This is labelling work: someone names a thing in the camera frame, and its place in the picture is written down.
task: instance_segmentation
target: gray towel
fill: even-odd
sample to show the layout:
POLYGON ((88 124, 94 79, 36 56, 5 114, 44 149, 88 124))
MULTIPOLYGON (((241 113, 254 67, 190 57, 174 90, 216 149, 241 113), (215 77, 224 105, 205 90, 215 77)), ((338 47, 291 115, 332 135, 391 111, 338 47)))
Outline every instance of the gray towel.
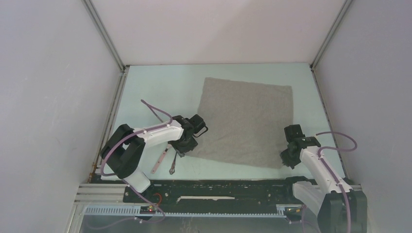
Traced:
POLYGON ((198 114, 209 131, 188 156, 258 167, 282 167, 293 122, 291 86, 206 78, 198 114))

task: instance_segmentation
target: white robotic arm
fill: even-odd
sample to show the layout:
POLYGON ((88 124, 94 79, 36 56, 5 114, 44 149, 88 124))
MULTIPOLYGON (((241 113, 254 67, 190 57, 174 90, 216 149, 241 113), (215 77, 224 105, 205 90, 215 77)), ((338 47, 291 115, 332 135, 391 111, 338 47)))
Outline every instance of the white robotic arm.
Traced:
POLYGON ((101 157, 110 156, 107 164, 114 171, 113 175, 125 180, 141 193, 150 186, 150 180, 138 168, 144 149, 169 142, 180 156, 184 156, 186 152, 197 146, 194 138, 198 136, 195 134, 203 128, 206 128, 204 131, 206 132, 206 124, 197 114, 190 119, 174 116, 170 124, 159 124, 147 130, 132 129, 127 124, 120 125, 101 150, 101 157), (128 147, 116 147, 120 141, 124 141, 128 147))
POLYGON ((292 185, 293 195, 317 216, 321 232, 366 233, 365 194, 354 191, 338 175, 322 153, 318 140, 306 137, 300 125, 286 127, 285 135, 289 144, 280 154, 283 163, 292 169, 300 162, 303 163, 320 187, 315 188, 309 181, 299 181, 292 185))

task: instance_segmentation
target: light blue table surface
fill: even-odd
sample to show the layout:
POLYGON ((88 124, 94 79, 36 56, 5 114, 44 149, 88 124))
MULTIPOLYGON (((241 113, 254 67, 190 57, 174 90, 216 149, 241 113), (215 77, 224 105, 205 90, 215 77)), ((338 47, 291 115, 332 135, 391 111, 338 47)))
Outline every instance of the light blue table surface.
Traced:
MULTIPOLYGON (((158 124, 158 119, 140 102, 140 99, 156 106, 172 116, 192 117, 197 113, 203 82, 206 77, 290 85, 293 91, 293 123, 300 124, 306 136, 330 131, 321 100, 309 65, 305 63, 283 64, 233 64, 233 65, 173 65, 131 66, 116 114, 114 130, 121 124, 143 128, 158 124)), ((323 146, 334 146, 331 135, 318 137, 323 146)), ((166 143, 145 149, 139 163, 149 179, 278 179, 290 176, 313 178, 303 164, 295 169, 261 168, 246 165, 216 162, 201 158, 177 157, 175 173, 169 174, 174 150, 167 153, 155 174, 151 170, 165 149, 166 143)), ((343 167, 336 151, 325 150, 326 158, 340 176, 343 167)), ((111 173, 109 166, 105 172, 111 173)))

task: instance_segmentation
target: wire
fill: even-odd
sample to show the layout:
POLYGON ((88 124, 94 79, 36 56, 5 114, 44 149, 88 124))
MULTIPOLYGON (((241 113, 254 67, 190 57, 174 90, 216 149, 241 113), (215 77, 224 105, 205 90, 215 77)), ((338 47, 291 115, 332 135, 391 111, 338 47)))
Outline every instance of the wire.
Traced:
POLYGON ((346 194, 346 192, 345 192, 345 189, 343 188, 343 185, 340 183, 338 177, 337 177, 336 174, 332 171, 332 169, 329 167, 329 165, 326 163, 326 161, 321 157, 321 152, 322 152, 322 150, 324 150, 324 149, 331 149, 331 150, 336 150, 336 151, 351 152, 351 151, 356 150, 356 148, 358 148, 358 144, 356 143, 356 141, 355 141, 352 137, 350 137, 350 136, 348 136, 348 135, 346 135, 346 134, 344 134, 344 133, 340 133, 340 132, 334 132, 334 131, 321 132, 321 133, 317 133, 316 136, 322 135, 322 134, 326 134, 326 133, 342 135, 342 136, 348 138, 349 140, 351 140, 351 141, 353 142, 353 144, 354 144, 354 147, 351 148, 351 149, 341 149, 341 148, 336 148, 336 147, 321 147, 321 148, 319 148, 319 150, 318 150, 318 157, 320 158, 320 160, 322 161, 322 163, 325 165, 325 167, 326 167, 326 169, 329 171, 329 173, 332 175, 333 179, 335 180, 336 184, 339 186, 339 188, 340 188, 340 190, 341 190, 341 192, 342 192, 343 199, 345 200, 345 206, 346 206, 346 221, 347 221, 346 233, 350 233, 350 231, 351 231, 351 225, 352 225, 352 222, 351 222, 351 219, 352 219, 352 218, 351 218, 351 216, 350 216, 349 199, 348 199, 347 194, 346 194))
POLYGON ((163 123, 163 124, 159 124, 159 125, 152 126, 152 127, 148 128, 148 129, 142 129, 142 130, 139 130, 139 131, 137 131, 137 132, 133 132, 133 133, 127 135, 126 137, 124 137, 122 140, 120 140, 120 141, 109 151, 109 153, 107 153, 107 155, 106 155, 105 158, 103 159, 103 161, 102 161, 102 166, 101 166, 101 175, 102 175, 102 176, 114 176, 114 175, 115 175, 115 173, 109 173, 109 174, 105 173, 105 172, 104 172, 104 166, 106 166, 107 160, 110 158, 110 156, 113 154, 113 152, 114 152, 120 145, 122 145, 125 141, 127 141, 127 140, 128 140, 129 138, 131 138, 131 137, 134 137, 134 136, 136 136, 136 135, 138 135, 138 134, 140 134, 140 133, 143 133, 145 130, 146 130, 147 132, 149 132, 149 131, 153 131, 153 130, 162 129, 162 128, 165 128, 167 125, 169 125, 169 124, 172 123, 173 119, 172 119, 172 116, 171 116, 170 114, 168 114, 167 112, 165 112, 165 111, 163 111, 163 110, 161 110, 161 109, 158 109, 158 108, 156 108, 156 107, 148 104, 148 103, 147 103, 146 101, 144 101, 144 100, 141 100, 141 101, 142 101, 142 103, 146 104, 146 106, 147 106, 152 112, 153 112, 153 109, 155 109, 155 110, 157 110, 157 111, 159 111, 159 112, 167 115, 167 116, 169 117, 169 121, 166 122, 166 123, 163 123))
POLYGON ((153 196, 154 195, 158 195, 159 196, 159 202, 157 203, 157 205, 160 205, 161 203, 162 203, 162 195, 160 195, 160 193, 155 193, 155 194, 153 194, 153 196))
MULTIPOLYGON (((167 125, 169 125, 169 124, 172 123, 173 119, 172 119, 172 116, 171 116, 170 114, 168 114, 167 112, 165 112, 165 111, 163 111, 163 110, 161 110, 161 109, 158 109, 158 108, 156 108, 156 107, 148 104, 148 103, 147 103, 146 101, 144 101, 144 100, 140 100, 140 101, 141 101, 142 103, 144 103, 144 104, 154 113, 154 115, 155 115, 159 120, 161 120, 161 118, 154 112, 154 110, 159 111, 159 112, 165 114, 166 116, 168 116, 168 117, 169 117, 169 121, 164 122, 164 123, 159 124, 159 125, 152 126, 152 127, 148 128, 148 129, 143 129, 143 130, 139 130, 139 131, 137 131, 137 132, 133 132, 133 133, 127 135, 126 137, 122 138, 122 139, 107 153, 107 155, 106 155, 105 158, 103 159, 103 161, 102 161, 102 166, 101 166, 101 175, 102 175, 102 176, 113 176, 113 175, 115 175, 115 173, 110 173, 110 174, 104 173, 104 166, 106 166, 107 160, 110 158, 110 156, 113 154, 113 152, 114 152, 119 146, 121 146, 126 140, 128 140, 129 138, 131 138, 131 137, 133 137, 133 136, 136 136, 136 135, 138 135, 138 134, 140 134, 140 133, 143 133, 144 131, 149 132, 149 131, 153 131, 153 130, 158 130, 158 129, 165 128, 165 127, 167 127, 167 125)), ((145 202, 147 202, 148 204, 154 206, 158 211, 160 211, 160 212, 162 213, 162 216, 163 216, 163 217, 162 217, 160 220, 155 220, 155 221, 147 221, 147 220, 143 220, 143 219, 140 219, 140 218, 137 218, 137 217, 127 217, 127 218, 123 218, 123 219, 121 219, 121 220, 119 220, 119 221, 116 221, 116 222, 111 223, 111 224, 109 224, 109 225, 107 225, 107 226, 104 226, 104 227, 91 227, 91 226, 88 226, 89 228, 94 229, 94 230, 101 230, 101 229, 105 229, 105 228, 109 228, 109 227, 111 227, 111 226, 114 226, 114 225, 116 225, 116 224, 118 224, 118 223, 120 223, 120 222, 127 221, 127 220, 132 220, 132 219, 134 219, 134 220, 139 219, 139 220, 140 220, 140 223, 142 223, 142 222, 146 222, 146 223, 158 223, 158 222, 163 221, 163 220, 166 218, 165 212, 164 212, 158 205, 156 205, 156 204, 152 203, 151 201, 147 200, 146 198, 144 198, 144 197, 143 197, 135 188, 133 188, 133 186, 131 186, 127 181, 123 180, 123 182, 125 182, 125 183, 133 190, 133 192, 135 192, 143 201, 145 201, 145 202)))

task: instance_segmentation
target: white wall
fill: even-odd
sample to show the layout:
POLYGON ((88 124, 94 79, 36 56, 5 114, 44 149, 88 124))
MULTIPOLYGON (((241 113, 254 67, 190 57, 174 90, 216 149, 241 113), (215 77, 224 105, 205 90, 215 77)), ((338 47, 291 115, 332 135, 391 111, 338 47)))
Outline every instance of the white wall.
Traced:
POLYGON ((354 1, 316 71, 333 128, 359 143, 343 160, 383 233, 411 232, 411 12, 410 0, 354 1))
POLYGON ((344 0, 94 0, 127 65, 311 63, 344 0))
POLYGON ((80 0, 0 2, 0 232, 62 232, 118 70, 80 0))

